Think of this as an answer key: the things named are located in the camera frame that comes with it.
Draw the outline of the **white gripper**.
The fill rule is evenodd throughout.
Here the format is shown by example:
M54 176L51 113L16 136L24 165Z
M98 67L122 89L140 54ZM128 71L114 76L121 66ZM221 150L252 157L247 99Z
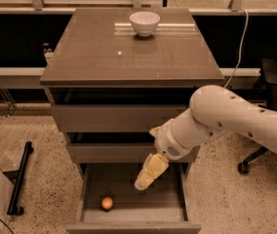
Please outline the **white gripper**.
M147 189L169 167L169 160L177 161L189 154L190 150L182 147L175 139L172 130L173 119L164 125L153 128L149 133L155 138L157 154L149 154L135 182L137 190Z

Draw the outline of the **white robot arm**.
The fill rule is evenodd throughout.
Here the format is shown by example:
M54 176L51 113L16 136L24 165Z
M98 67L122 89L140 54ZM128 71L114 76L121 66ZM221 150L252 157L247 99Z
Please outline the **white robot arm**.
M135 188L144 190L176 161L200 144L232 132L277 154L277 111L256 106L224 87L207 85L190 98L178 117L149 131L156 152L144 161Z

